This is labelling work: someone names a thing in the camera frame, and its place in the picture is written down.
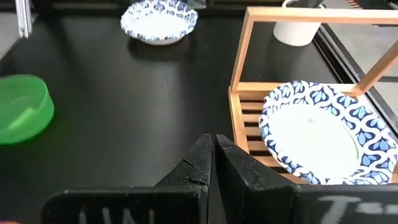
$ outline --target green plastic container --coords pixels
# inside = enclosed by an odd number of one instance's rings
[[[0,78],[0,144],[39,134],[53,115],[54,104],[42,79],[33,75]]]

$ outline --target blue and white bowl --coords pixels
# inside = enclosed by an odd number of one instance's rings
[[[120,25],[126,34],[151,45],[176,43],[192,32],[198,13],[178,0],[145,0],[123,14]]]
[[[328,85],[304,81],[285,83],[264,100],[261,137],[291,174],[324,185],[390,181],[397,143],[368,106]]]

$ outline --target black tabletop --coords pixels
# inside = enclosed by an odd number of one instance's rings
[[[36,21],[0,76],[43,78],[55,117],[35,138],[0,146],[0,220],[39,223],[65,189],[153,185],[202,134],[232,139],[227,89],[242,22],[201,17],[181,42],[154,47],[130,39],[118,17]],[[289,47],[272,28],[255,25],[244,80],[336,82],[314,44]]]

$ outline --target wooden frame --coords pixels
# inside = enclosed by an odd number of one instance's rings
[[[395,10],[357,9],[304,9],[282,7],[248,7],[244,16],[241,38],[234,64],[231,84],[228,90],[234,141],[247,153],[264,154],[266,146],[260,139],[257,124],[264,97],[281,83],[241,82],[243,64],[248,51],[254,22],[323,22],[345,24],[398,24]],[[380,58],[357,84],[329,84],[334,89],[355,97],[368,105],[366,93],[398,61],[398,41]],[[264,165],[278,170],[280,165],[272,156],[254,156]],[[292,174],[281,174],[297,184],[306,184]],[[398,183],[394,174],[392,183]]]

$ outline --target paper bowl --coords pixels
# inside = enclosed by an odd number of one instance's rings
[[[311,184],[386,184],[397,143],[372,109],[314,82],[285,83],[264,99],[261,137],[274,159]]]
[[[120,25],[126,34],[151,45],[169,45],[191,33],[198,13],[177,0],[140,1],[123,14]]]

